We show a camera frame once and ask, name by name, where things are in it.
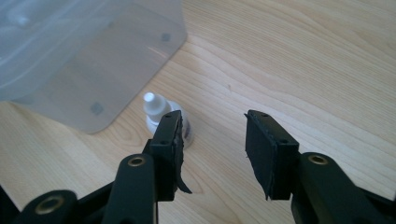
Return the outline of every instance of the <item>wood grain surface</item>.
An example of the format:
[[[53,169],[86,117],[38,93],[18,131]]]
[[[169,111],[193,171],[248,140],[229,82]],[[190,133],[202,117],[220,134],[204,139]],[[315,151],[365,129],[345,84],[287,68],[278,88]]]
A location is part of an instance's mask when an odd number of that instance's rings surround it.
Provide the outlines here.
[[[183,13],[186,43],[104,131],[0,104],[0,184],[19,208],[111,182],[151,137],[146,91],[182,105],[195,135],[182,173],[193,194],[160,203],[160,223],[293,223],[290,202],[265,201],[253,174],[249,109],[272,115],[301,152],[327,154],[356,185],[394,198],[395,1],[184,0]]]

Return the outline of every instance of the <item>small bottle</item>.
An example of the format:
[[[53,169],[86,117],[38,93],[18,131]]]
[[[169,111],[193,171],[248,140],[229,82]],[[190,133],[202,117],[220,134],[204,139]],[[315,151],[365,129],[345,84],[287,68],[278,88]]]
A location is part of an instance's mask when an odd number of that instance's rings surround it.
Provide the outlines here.
[[[173,101],[168,101],[165,97],[160,94],[154,94],[152,92],[147,92],[144,96],[145,104],[144,110],[146,112],[146,124],[151,133],[155,133],[157,130],[158,124],[160,123],[163,115],[175,111],[181,111],[181,117],[183,118],[183,128],[182,128],[182,137],[184,142],[184,147],[188,147],[193,138],[192,131],[189,120],[187,118],[187,113],[181,108],[180,105]]]

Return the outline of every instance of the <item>dropper bottle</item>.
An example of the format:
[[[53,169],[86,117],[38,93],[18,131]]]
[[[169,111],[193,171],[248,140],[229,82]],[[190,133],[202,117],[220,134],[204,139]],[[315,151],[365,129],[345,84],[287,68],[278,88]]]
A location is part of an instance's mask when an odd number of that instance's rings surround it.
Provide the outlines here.
[[[163,115],[175,110],[181,111],[181,117],[183,118],[182,137],[184,147],[188,147],[191,144],[193,137],[186,111],[184,111],[184,109],[177,103],[167,100],[160,94],[147,92],[143,98],[145,100],[144,110],[146,112],[146,124],[153,134],[157,130],[158,124],[160,123]]]

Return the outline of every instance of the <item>white bottle cap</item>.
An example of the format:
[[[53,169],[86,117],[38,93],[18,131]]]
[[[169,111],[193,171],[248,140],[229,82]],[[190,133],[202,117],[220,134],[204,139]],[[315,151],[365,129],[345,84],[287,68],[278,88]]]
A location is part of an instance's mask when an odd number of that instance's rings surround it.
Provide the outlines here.
[[[144,109],[149,119],[158,124],[164,114],[172,111],[168,101],[160,94],[148,92],[144,96],[145,105]]]

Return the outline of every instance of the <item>metal screw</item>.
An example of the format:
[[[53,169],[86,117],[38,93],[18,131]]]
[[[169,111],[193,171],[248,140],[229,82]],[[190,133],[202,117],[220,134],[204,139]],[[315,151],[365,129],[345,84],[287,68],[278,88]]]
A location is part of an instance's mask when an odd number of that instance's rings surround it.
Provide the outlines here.
[[[144,163],[146,163],[146,160],[143,157],[133,157],[128,161],[128,165],[130,166],[140,166]]]
[[[319,155],[310,155],[308,159],[317,165],[327,165],[329,163],[326,158]]]
[[[64,204],[64,197],[62,195],[52,195],[41,202],[35,208],[35,212],[39,215],[45,215],[60,208],[62,204]]]

